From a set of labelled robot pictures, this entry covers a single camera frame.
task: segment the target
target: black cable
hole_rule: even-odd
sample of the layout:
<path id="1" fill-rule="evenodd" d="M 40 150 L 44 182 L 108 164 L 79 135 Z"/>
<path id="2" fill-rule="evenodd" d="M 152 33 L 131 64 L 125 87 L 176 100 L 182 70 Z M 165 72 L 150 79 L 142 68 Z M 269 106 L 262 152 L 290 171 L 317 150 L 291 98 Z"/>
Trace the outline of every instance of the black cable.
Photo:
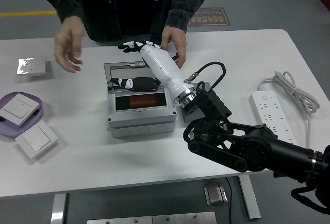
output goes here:
<path id="1" fill-rule="evenodd" d="M 204 70 L 206 67 L 209 67 L 211 65 L 214 65 L 214 64 L 217 64 L 217 65 L 220 65 L 221 68 L 222 68 L 222 75 L 215 81 L 215 83 L 211 86 L 211 89 L 212 90 L 213 88 L 216 87 L 216 85 L 218 85 L 218 83 L 225 77 L 226 75 L 226 68 L 225 68 L 225 65 L 223 63 L 220 63 L 220 62 L 210 62 L 210 63 L 207 63 L 205 64 L 203 67 L 201 67 L 196 73 L 197 75 L 202 72 L 202 70 Z"/>
<path id="2" fill-rule="evenodd" d="M 226 180 L 228 182 L 229 188 L 230 188 L 230 201 L 229 201 L 229 223 L 232 224 L 232 202 L 233 202 L 233 190 L 232 186 L 229 183 L 228 178 L 226 177 Z"/>
<path id="3" fill-rule="evenodd" d="M 202 118 L 199 118 L 199 119 L 195 119 L 193 120 L 190 124 L 188 124 L 187 128 L 184 130 L 184 140 L 188 143 L 190 142 L 190 138 L 189 138 L 189 134 L 190 132 L 192 131 L 192 129 L 195 127 L 195 125 L 201 121 L 202 119 L 204 119 L 203 117 Z"/>
<path id="4" fill-rule="evenodd" d="M 321 206 L 317 205 L 316 203 L 314 203 L 309 198 L 307 198 L 305 196 L 302 196 L 302 195 L 299 195 L 300 193 L 310 192 L 310 191 L 313 191 L 313 190 L 315 190 L 315 188 L 314 187 L 309 187 L 309 186 L 293 189 L 291 191 L 291 196 L 295 200 L 301 202 L 303 205 L 306 205 L 306 206 L 312 208 L 313 210 L 316 210 L 316 211 L 318 211 L 322 214 L 330 215 L 330 209 L 329 208 L 321 207 Z"/>
<path id="5" fill-rule="evenodd" d="M 196 86 L 196 91 L 199 93 L 201 91 L 205 91 L 205 82 L 200 81 Z"/>

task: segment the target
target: electrical outlet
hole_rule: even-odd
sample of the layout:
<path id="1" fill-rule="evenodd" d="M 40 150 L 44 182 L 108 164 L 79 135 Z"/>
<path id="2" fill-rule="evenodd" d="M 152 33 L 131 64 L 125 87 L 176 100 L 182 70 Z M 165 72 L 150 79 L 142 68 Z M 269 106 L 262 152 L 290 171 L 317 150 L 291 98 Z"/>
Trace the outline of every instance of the electrical outlet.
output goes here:
<path id="1" fill-rule="evenodd" d="M 250 103 L 260 125 L 266 124 L 278 139 L 296 144 L 289 123 L 273 91 L 253 92 Z"/>
<path id="2" fill-rule="evenodd" d="M 45 58 L 19 59 L 17 74 L 30 75 L 30 76 L 40 76 L 46 74 L 46 59 Z"/>

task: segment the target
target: white table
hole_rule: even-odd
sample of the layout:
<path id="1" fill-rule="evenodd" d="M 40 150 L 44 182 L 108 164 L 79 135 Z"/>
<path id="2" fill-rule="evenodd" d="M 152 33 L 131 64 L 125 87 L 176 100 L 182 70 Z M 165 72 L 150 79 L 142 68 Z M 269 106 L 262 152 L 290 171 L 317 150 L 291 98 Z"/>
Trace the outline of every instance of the white table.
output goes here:
<path id="1" fill-rule="evenodd" d="M 321 109 L 312 117 L 311 148 L 323 152 L 330 137 L 330 103 L 304 59 L 283 30 L 197 32 L 187 34 L 190 76 L 205 63 L 223 62 L 227 74 L 215 88 L 232 111 L 231 122 L 255 125 L 249 96 L 274 71 L 290 71 L 301 88 L 313 94 Z M 17 76 L 19 58 L 46 57 L 46 77 Z M 53 59 L 53 39 L 0 41 L 0 97 L 15 91 L 40 97 L 41 117 L 59 141 L 31 160 L 13 138 L 0 135 L 0 197 L 64 193 L 161 182 L 237 175 L 232 169 L 191 153 L 179 118 L 172 133 L 114 139 L 107 131 L 106 79 L 103 63 L 139 61 L 138 53 L 116 47 L 84 48 L 82 71 L 70 74 Z M 220 67 L 204 70 L 196 81 L 213 83 Z M 272 84 L 264 90 L 276 90 Z M 306 121 L 292 101 L 276 92 L 294 135 L 305 146 Z"/>

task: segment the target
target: yellow floor line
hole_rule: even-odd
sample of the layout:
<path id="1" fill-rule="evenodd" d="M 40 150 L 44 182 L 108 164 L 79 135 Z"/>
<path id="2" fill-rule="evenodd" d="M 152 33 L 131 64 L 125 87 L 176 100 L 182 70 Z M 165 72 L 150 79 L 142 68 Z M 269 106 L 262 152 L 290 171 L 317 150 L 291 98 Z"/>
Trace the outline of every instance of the yellow floor line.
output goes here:
<path id="1" fill-rule="evenodd" d="M 24 15 L 44 15 L 44 14 L 56 14 L 56 10 L 49 11 L 30 11 L 30 12 L 12 12 L 12 13 L 0 13 L 0 17 L 5 16 L 24 16 Z"/>

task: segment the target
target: switch panel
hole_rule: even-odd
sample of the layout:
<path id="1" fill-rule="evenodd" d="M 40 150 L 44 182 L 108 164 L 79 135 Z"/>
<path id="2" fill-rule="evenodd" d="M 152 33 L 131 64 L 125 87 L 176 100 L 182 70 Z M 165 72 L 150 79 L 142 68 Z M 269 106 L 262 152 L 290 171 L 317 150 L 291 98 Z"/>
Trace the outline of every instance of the switch panel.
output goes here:
<path id="1" fill-rule="evenodd" d="M 52 146 L 58 137 L 44 121 L 39 121 L 15 140 L 32 159 Z"/>
<path id="2" fill-rule="evenodd" d="M 22 94 L 16 94 L 11 101 L 0 109 L 0 116 L 20 126 L 37 110 L 38 107 L 38 102 Z"/>

